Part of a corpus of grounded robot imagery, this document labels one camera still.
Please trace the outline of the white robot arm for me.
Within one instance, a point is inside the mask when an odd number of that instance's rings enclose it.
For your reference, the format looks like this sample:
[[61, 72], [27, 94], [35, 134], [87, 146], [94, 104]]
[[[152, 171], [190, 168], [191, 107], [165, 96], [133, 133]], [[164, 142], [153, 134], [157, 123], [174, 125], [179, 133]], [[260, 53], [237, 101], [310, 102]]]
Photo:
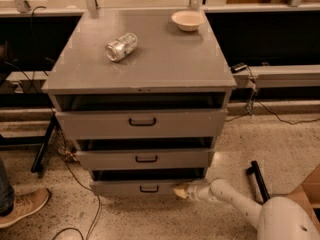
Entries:
[[182, 183], [174, 193], [192, 201], [231, 204], [256, 229], [257, 240], [320, 240], [307, 212], [286, 197], [273, 197], [260, 205], [221, 178]]

